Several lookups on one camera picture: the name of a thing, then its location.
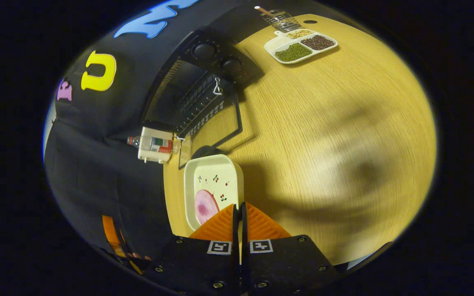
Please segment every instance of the bottle label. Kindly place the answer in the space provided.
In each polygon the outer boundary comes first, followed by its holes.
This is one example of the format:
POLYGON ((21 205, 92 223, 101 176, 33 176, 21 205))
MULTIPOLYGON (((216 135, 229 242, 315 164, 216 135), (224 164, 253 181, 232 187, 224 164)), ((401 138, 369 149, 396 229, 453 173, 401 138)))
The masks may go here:
POLYGON ((151 140, 151 147, 149 148, 149 151, 171 153, 172 147, 173 143, 171 141, 153 137, 151 140))

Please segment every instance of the oven knob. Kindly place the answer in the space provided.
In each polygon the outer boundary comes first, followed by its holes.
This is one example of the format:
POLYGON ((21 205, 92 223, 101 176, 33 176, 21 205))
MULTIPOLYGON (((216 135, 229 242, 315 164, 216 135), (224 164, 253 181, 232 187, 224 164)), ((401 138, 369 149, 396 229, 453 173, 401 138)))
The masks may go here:
POLYGON ((228 58, 222 62, 222 69, 227 73, 237 73, 242 69, 241 62, 239 62, 239 60, 236 58, 228 58))
POLYGON ((195 58, 200 58, 202 60, 206 58, 211 58, 215 54, 215 47, 209 43, 200 43, 195 46, 193 49, 193 55, 195 58))

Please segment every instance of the white sectioned tray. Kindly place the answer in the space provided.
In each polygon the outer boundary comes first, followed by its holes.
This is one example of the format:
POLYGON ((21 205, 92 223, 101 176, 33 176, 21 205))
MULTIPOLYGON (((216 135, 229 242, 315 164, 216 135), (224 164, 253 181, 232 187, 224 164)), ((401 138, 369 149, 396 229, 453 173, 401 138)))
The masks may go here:
POLYGON ((333 49, 334 47, 337 47, 337 41, 335 39, 333 39, 333 38, 331 38, 327 35, 323 35, 320 32, 316 32, 316 31, 309 30, 309 29, 298 29, 298 30, 293 30, 293 31, 288 32, 288 33, 284 33, 284 32, 281 32, 281 31, 275 31, 274 33, 275 33, 275 35, 277 35, 277 37, 270 40, 270 41, 268 41, 268 42, 266 42, 265 43, 265 49, 271 56, 273 56, 273 58, 275 58, 281 64, 295 64, 296 62, 301 62, 302 60, 306 60, 307 58, 310 58, 311 56, 315 56, 316 54, 320 54, 322 52, 329 51, 329 50, 333 49), (294 32, 298 32, 300 30, 308 30, 308 31, 312 32, 312 34, 307 35, 307 36, 303 36, 303 37, 300 37, 300 38, 297 38, 297 39, 291 39, 290 37, 287 36, 287 34, 292 34, 294 32), (332 45, 331 47, 327 47, 325 49, 322 49, 320 51, 316 51, 314 49, 311 49, 307 45, 304 45, 303 43, 301 43, 301 40, 312 38, 316 35, 320 35, 320 36, 325 37, 326 39, 334 42, 334 45, 332 45), (312 51, 312 53, 309 54, 309 55, 303 56, 302 58, 298 58, 297 60, 293 60, 291 62, 283 62, 282 60, 279 60, 275 56, 276 52, 284 51, 284 50, 288 49, 288 47, 290 45, 295 44, 295 43, 299 43, 299 44, 303 45, 304 47, 306 47, 307 49, 310 49, 312 51))
POLYGON ((219 210, 231 204, 239 208, 244 200, 244 182, 241 167, 223 154, 190 160, 184 167, 184 208, 186 221, 197 230, 201 223, 195 213, 195 195, 199 190, 209 191, 219 210))

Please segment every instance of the wooden stick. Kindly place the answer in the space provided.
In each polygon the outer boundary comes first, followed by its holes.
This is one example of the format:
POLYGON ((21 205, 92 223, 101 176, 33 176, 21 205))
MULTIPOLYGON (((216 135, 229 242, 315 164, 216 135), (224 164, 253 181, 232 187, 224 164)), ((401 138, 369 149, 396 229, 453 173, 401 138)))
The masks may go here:
POLYGON ((258 11, 264 13, 265 15, 272 15, 271 13, 269 13, 267 10, 265 10, 264 8, 262 8, 261 6, 256 6, 255 9, 257 9, 258 11))

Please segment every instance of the wooden table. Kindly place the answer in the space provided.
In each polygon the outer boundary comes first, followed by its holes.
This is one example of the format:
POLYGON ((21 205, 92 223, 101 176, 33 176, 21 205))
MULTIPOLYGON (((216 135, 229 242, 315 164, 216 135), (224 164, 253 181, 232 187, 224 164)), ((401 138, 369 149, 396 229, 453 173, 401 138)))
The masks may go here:
MULTIPOLYGON (((239 43, 265 75, 244 90, 243 132, 221 148, 242 167, 245 201, 342 264, 395 240, 420 210, 436 128, 422 86, 392 49, 331 19, 295 18, 318 21, 303 27, 338 47, 284 65, 263 48, 273 27, 239 43)), ((167 213, 173 233, 189 236, 177 161, 164 165, 167 213)))

